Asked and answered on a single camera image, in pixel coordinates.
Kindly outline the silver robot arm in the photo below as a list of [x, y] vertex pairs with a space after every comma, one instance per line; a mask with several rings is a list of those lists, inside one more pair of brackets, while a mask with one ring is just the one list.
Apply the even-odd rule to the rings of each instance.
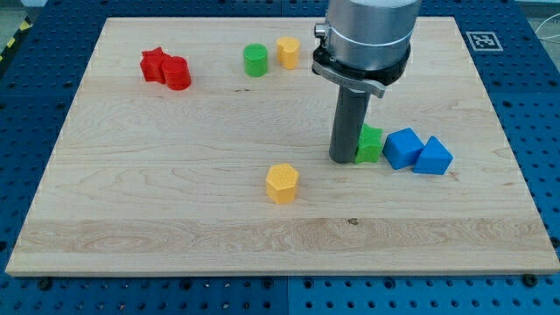
[[311, 70], [353, 92], [383, 97], [404, 72], [420, 0], [330, 0], [314, 25]]

